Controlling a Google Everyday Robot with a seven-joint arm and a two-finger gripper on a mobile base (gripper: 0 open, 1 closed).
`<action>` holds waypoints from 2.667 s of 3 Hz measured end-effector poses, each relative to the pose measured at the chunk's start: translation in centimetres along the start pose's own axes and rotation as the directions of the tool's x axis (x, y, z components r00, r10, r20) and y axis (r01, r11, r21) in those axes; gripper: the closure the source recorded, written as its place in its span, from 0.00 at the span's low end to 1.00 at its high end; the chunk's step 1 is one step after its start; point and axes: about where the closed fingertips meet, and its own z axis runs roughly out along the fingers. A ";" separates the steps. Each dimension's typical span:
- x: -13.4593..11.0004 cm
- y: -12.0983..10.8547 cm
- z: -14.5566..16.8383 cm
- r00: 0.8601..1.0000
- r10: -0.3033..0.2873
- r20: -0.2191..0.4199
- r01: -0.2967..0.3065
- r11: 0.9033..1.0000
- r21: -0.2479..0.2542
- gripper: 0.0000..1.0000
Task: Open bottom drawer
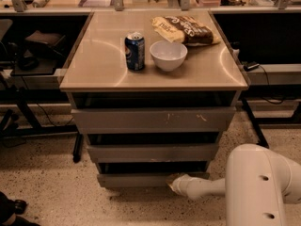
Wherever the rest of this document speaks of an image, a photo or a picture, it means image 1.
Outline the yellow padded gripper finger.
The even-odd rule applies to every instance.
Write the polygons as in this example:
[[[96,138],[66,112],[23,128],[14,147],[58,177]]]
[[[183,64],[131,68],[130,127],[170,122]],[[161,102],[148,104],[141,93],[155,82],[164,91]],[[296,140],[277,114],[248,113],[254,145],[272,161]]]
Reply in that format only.
[[[183,173],[175,173],[167,176],[166,184],[171,188],[175,189],[179,186],[180,182],[182,181],[182,177],[184,176]]]

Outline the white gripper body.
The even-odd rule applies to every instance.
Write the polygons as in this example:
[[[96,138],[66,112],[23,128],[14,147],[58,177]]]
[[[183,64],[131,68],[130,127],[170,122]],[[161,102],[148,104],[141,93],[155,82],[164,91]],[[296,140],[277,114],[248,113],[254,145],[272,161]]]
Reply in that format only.
[[[198,200],[207,196],[223,197],[226,194],[225,179],[212,181],[204,178],[191,177],[188,174],[184,174],[179,186],[171,190],[190,200]]]

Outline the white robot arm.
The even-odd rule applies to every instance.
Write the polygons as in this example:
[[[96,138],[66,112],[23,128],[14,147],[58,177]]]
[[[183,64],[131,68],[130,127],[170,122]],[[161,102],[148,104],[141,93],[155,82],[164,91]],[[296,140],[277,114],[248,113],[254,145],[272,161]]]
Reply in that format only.
[[[166,183],[191,200],[224,196],[227,226],[287,226],[284,205],[301,201],[301,165],[255,144],[232,150],[222,179],[177,173]]]

